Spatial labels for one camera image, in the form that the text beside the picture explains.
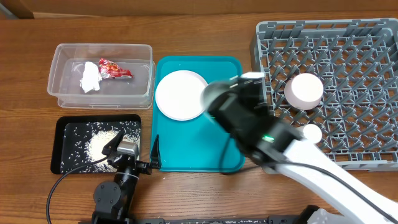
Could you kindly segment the large white plate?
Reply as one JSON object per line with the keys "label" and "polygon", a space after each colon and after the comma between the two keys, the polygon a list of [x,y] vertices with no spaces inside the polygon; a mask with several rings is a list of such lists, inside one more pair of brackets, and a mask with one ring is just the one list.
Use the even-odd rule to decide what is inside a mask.
{"label": "large white plate", "polygon": [[206,80],[189,70],[177,70],[166,75],[156,87],[155,102],[168,118],[188,121],[204,112],[201,95]]}

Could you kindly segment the pink white bowl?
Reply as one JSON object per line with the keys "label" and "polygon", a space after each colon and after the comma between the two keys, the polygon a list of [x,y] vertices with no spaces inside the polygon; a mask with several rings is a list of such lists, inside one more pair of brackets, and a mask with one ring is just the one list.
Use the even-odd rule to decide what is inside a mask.
{"label": "pink white bowl", "polygon": [[311,73],[301,73],[286,83],[284,95],[290,106],[311,110],[320,104],[323,83]]}

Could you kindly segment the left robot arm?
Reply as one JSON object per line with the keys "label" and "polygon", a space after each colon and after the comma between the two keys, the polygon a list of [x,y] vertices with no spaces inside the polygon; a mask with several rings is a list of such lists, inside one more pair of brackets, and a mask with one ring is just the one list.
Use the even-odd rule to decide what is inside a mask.
{"label": "left robot arm", "polygon": [[124,131],[120,131],[102,150],[108,165],[116,169],[114,180],[100,183],[94,191],[95,210],[92,223],[134,223],[129,216],[140,174],[151,175],[153,169],[160,169],[159,137],[155,138],[154,151],[150,162],[138,159],[139,146],[123,140]]}

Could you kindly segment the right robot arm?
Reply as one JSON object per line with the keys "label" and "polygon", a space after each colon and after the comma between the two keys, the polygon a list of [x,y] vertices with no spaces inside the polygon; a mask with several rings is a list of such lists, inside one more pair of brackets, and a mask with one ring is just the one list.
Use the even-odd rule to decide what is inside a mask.
{"label": "right robot arm", "polygon": [[306,186],[339,212],[309,206],[296,222],[397,223],[397,202],[369,188],[298,129],[271,115],[264,89],[260,78],[212,82],[203,90],[201,103],[243,155]]}

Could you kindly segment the red ketchup packet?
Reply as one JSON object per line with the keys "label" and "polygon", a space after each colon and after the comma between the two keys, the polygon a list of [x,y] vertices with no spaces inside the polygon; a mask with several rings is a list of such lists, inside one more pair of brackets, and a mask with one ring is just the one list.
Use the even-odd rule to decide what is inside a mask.
{"label": "red ketchup packet", "polygon": [[118,64],[101,58],[99,60],[99,74],[102,79],[133,78],[130,70],[122,69]]}

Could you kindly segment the small white cup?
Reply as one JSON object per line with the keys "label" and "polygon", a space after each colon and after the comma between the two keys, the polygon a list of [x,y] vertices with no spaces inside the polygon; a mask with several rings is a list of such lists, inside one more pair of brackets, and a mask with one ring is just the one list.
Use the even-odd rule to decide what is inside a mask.
{"label": "small white cup", "polygon": [[316,124],[306,124],[305,126],[303,126],[302,134],[313,144],[319,143],[323,137],[321,129]]}

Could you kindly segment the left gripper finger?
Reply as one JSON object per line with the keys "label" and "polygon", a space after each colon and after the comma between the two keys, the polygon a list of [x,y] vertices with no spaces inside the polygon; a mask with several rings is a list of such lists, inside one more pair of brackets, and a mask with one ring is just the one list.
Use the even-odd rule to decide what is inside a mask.
{"label": "left gripper finger", "polygon": [[161,169],[160,141],[158,134],[155,137],[154,144],[150,152],[150,164],[153,169]]}
{"label": "left gripper finger", "polygon": [[105,156],[109,156],[113,151],[116,151],[119,143],[123,140],[123,136],[124,131],[119,131],[117,135],[112,138],[112,140],[105,144],[101,153]]}

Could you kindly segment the pile of rice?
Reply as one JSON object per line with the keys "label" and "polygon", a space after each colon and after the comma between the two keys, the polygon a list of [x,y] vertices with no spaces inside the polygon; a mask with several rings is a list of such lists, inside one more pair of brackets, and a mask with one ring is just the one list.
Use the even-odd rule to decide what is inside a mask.
{"label": "pile of rice", "polygon": [[60,173],[104,158],[103,148],[121,131],[124,141],[140,145],[141,123],[138,121],[68,123],[61,134]]}

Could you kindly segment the white napkin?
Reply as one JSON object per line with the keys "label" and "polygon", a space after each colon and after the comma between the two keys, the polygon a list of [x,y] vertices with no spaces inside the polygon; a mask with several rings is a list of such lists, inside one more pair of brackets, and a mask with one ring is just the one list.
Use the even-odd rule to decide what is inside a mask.
{"label": "white napkin", "polygon": [[100,81],[102,76],[100,75],[98,66],[93,62],[86,62],[82,79],[80,80],[80,86],[85,93],[89,91],[99,91]]}

